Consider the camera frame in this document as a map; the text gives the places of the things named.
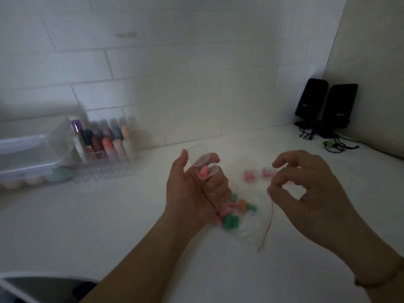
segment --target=right hand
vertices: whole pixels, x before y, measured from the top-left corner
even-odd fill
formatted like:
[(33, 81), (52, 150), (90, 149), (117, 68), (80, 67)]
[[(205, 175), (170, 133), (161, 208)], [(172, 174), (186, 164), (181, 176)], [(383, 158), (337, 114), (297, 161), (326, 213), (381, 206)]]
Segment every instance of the right hand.
[[(352, 228), (365, 225), (355, 211), (340, 182), (318, 155), (300, 151), (280, 154), (273, 162), (282, 168), (267, 191), (296, 229), (313, 242), (333, 252), (346, 243)], [(291, 181), (307, 192), (300, 200), (292, 197), (283, 184)]]

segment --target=pastel container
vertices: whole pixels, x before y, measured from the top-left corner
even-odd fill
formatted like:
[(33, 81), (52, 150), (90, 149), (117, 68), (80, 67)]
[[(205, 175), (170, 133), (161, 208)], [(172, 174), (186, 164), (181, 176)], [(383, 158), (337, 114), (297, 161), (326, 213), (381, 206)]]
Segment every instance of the pastel container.
[[(200, 180), (207, 180), (219, 171), (219, 167), (210, 159), (210, 152), (203, 143), (198, 143), (188, 149), (188, 159), (195, 167)], [(209, 168), (208, 173), (206, 173), (205, 166)]]

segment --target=purple cap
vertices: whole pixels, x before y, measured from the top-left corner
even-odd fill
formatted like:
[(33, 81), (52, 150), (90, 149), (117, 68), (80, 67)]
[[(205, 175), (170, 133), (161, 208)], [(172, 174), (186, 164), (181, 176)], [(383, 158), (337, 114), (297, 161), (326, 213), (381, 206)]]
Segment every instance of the purple cap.
[(80, 134), (83, 131), (83, 125), (80, 120), (72, 120), (73, 130), (76, 134)]

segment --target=red string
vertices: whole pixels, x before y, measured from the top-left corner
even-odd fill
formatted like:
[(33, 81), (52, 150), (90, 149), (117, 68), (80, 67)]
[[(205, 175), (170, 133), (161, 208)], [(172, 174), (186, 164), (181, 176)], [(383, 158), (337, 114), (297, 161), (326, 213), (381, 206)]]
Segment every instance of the red string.
[(261, 248), (264, 247), (265, 237), (267, 236), (268, 231), (270, 230), (270, 226), (271, 226), (271, 223), (272, 223), (272, 217), (274, 216), (274, 202), (272, 201), (272, 199), (271, 199), (271, 207), (272, 207), (272, 209), (271, 209), (271, 219), (270, 219), (270, 223), (268, 224), (268, 227), (267, 227), (267, 230), (266, 230), (266, 232), (265, 232), (264, 238), (262, 239), (262, 243), (261, 243), (260, 247), (258, 248), (257, 253), (260, 251)]

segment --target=white countertop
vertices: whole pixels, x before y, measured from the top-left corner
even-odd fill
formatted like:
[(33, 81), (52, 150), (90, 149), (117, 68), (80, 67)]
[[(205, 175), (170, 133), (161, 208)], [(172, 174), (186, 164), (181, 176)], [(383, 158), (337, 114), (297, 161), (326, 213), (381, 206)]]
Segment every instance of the white countertop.
[[(244, 168), (270, 166), (284, 151), (321, 155), (359, 213), (404, 254), (404, 162), (361, 146), (327, 152), (323, 139), (305, 141), (282, 126), (204, 140), (241, 189), (265, 194), (266, 184), (241, 182)], [(75, 277), (98, 281), (144, 237), (163, 212), (171, 163), (187, 142), (139, 152), (136, 174), (91, 183), (65, 183), (0, 198), (0, 278)], [(288, 184), (292, 193), (301, 188)], [(170, 281), (168, 302), (367, 302), (335, 255), (297, 232), (274, 205), (265, 249), (218, 227), (187, 247)]]

